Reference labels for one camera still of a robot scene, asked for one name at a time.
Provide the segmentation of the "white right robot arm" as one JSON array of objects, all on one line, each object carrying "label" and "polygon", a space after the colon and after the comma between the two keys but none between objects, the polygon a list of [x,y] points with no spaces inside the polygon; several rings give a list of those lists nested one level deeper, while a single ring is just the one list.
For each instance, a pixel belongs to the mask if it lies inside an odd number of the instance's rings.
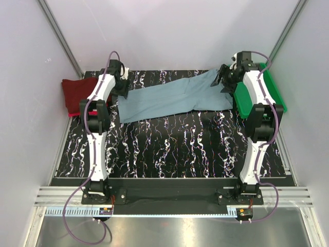
[{"label": "white right robot arm", "polygon": [[222,64],[211,86],[223,85],[223,93],[234,93],[242,83],[250,96],[252,108],[245,123],[248,140],[244,166],[237,183],[231,189],[217,191],[221,205],[261,205],[260,171],[265,152],[276,139],[284,107],[270,95],[264,81],[265,68],[252,60],[252,51],[240,51],[233,55],[233,63]]}]

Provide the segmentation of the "light blue t shirt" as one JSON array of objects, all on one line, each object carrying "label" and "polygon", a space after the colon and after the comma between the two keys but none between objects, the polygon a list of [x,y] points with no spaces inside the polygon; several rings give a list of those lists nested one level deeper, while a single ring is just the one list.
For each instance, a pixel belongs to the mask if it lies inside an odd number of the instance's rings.
[{"label": "light blue t shirt", "polygon": [[211,69],[191,78],[132,90],[118,97],[120,123],[165,117],[197,111],[225,111],[233,108],[232,96],[223,93],[221,84],[212,86],[217,70]]}]

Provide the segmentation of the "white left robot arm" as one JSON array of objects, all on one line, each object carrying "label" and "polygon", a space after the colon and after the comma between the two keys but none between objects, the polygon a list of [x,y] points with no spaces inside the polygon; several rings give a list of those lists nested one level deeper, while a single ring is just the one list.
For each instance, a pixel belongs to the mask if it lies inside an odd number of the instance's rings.
[{"label": "white left robot arm", "polygon": [[105,139],[111,125],[107,100],[111,93],[128,95],[129,69],[117,59],[110,59],[100,71],[97,84],[87,99],[79,103],[81,124],[89,145],[89,175],[83,183],[82,204],[106,204],[114,196],[108,184],[105,163]]}]

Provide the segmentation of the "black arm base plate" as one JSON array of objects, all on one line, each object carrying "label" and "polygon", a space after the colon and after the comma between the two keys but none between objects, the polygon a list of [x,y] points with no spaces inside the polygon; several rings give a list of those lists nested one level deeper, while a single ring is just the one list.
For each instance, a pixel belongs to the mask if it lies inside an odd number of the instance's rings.
[{"label": "black arm base plate", "polygon": [[117,204],[125,205],[133,202],[169,202],[197,201],[218,205],[263,205],[263,195],[259,191],[255,195],[237,195],[233,188],[210,187],[113,187],[104,196],[92,192],[83,192],[82,204]]}]

